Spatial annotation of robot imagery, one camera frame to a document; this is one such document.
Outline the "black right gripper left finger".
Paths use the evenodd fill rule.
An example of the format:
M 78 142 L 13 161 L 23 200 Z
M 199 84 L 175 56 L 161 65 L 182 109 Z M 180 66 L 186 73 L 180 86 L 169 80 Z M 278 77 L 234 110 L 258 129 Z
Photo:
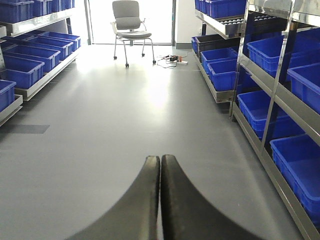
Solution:
M 147 156 L 124 195 L 105 214 L 69 240 L 156 240 L 161 163 Z

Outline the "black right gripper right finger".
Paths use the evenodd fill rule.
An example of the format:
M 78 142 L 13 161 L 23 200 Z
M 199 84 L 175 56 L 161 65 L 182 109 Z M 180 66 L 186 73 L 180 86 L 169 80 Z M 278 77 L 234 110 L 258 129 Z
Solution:
M 259 239 L 213 206 L 172 154 L 161 158 L 160 205 L 166 240 Z

